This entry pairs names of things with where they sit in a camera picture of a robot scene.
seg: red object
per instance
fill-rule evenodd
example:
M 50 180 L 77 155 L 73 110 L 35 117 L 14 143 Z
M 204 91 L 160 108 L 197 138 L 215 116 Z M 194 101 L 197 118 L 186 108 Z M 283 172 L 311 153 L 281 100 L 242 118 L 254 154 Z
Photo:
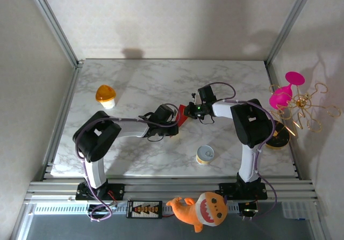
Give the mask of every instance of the red object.
M 182 124 L 184 124 L 184 122 L 186 121 L 186 119 L 188 119 L 188 117 L 184 115 L 184 109 L 185 108 L 186 108 L 186 106 L 179 105 L 179 112 L 181 113 L 182 117 L 181 117 L 181 119 L 178 122 L 178 127 L 181 127 Z

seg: orange shark plush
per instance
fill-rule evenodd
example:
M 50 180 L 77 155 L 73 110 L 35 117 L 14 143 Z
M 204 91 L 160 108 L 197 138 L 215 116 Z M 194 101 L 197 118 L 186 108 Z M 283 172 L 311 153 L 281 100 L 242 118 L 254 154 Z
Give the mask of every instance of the orange shark plush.
M 205 192 L 200 195 L 198 201 L 192 198 L 185 198 L 187 206 L 180 203 L 181 197 L 174 198 L 167 202 L 172 206 L 176 217 L 195 227 L 195 232 L 201 232 L 203 225 L 215 227 L 220 225 L 227 216 L 227 206 L 224 198 L 216 193 Z

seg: black cable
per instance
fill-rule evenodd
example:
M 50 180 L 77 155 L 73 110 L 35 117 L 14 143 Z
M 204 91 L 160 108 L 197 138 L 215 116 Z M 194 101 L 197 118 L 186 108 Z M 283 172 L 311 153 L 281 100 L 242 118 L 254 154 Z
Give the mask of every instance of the black cable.
M 211 121 L 213 121 L 213 123 L 215 123 L 214 119 L 213 119 L 213 116 L 211 115 Z M 202 120 L 199 118 L 199 122 L 202 124 L 202 125 L 212 125 L 213 123 L 203 123 Z
M 148 140 L 149 142 L 160 142 L 160 141 L 164 138 L 164 136 L 161 137 L 159 140 L 156 140 L 156 141 L 152 141 L 152 140 L 150 140 L 149 138 L 151 138 L 151 136 L 147 138 L 147 140 Z

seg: gold wire ornament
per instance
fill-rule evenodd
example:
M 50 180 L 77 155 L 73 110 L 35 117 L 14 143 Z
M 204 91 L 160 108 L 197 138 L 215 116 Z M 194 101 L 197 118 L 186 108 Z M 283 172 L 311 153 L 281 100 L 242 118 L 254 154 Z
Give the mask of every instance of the gold wire ornament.
M 293 75 L 298 76 L 298 78 L 303 78 L 303 81 L 294 81 L 296 83 L 293 83 L 292 78 L 289 76 L 288 78 L 288 74 L 289 73 L 293 73 Z M 273 96 L 279 96 L 281 94 L 284 94 L 285 97 L 284 99 L 287 99 L 287 101 L 285 102 L 286 105 L 281 105 L 281 104 L 275 104 L 275 110 L 276 111 L 270 111 L 271 115 L 274 116 L 274 118 L 276 118 L 276 120 L 280 123 L 283 123 L 283 120 L 293 120 L 293 115 L 297 114 L 297 119 L 296 121 L 292 121 L 292 129 L 286 127 L 286 129 L 289 131 L 289 133 L 293 136 L 297 136 L 297 128 L 303 129 L 303 123 L 306 123 L 306 126 L 308 128 L 308 130 L 318 133 L 323 129 L 323 126 L 321 124 L 321 122 L 314 118 L 312 115 L 312 111 L 314 107 L 318 107 L 318 108 L 322 108 L 324 110 L 326 110 L 327 114 L 333 118 L 337 118 L 341 115 L 341 110 L 335 106 L 335 105 L 329 105 L 329 106 L 322 106 L 322 105 L 314 105 L 312 103 L 312 97 L 318 93 L 318 94 L 327 94 L 328 93 L 328 87 L 324 84 L 324 83 L 315 83 L 314 88 L 315 91 L 313 93 L 308 93 L 306 92 L 305 94 L 301 94 L 300 93 L 300 89 L 299 89 L 299 85 L 302 85 L 304 83 L 304 77 L 296 72 L 289 72 L 286 74 L 286 79 L 287 81 L 290 82 L 290 85 L 288 86 L 289 88 L 289 92 L 292 92 L 291 86 L 295 85 L 297 88 L 297 94 L 294 96 L 291 96 L 290 94 L 287 93 L 287 90 L 283 91 L 281 87 L 279 87 L 278 85 L 271 85 L 269 87 L 269 91 L 271 92 L 271 94 Z

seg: marble tabletop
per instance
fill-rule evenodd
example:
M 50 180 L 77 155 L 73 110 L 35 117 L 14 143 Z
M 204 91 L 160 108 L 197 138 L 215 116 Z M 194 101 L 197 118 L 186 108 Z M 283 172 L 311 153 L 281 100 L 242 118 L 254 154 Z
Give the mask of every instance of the marble tabletop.
M 187 105 L 192 101 L 192 93 L 211 82 L 230 83 L 237 91 L 236 99 L 257 98 L 263 107 L 269 107 L 269 79 L 262 61 L 86 60 L 51 175 L 83 176 L 72 136 L 95 112 L 105 110 L 95 100 L 102 84 L 113 87 L 117 93 L 116 106 L 105 112 L 136 118 L 154 112 L 162 103 Z M 228 86 L 212 88 L 217 98 L 232 95 Z M 202 125 L 198 120 L 188 119 L 178 135 L 160 142 L 137 137 L 117 139 L 104 157 L 105 172 L 108 176 L 235 176 L 241 164 L 241 143 L 233 121 L 214 120 L 212 125 Z M 195 159 L 202 145 L 211 146 L 215 152 L 215 159 L 208 166 L 199 165 Z M 294 176 L 289 148 L 264 147 L 260 171 L 268 176 Z

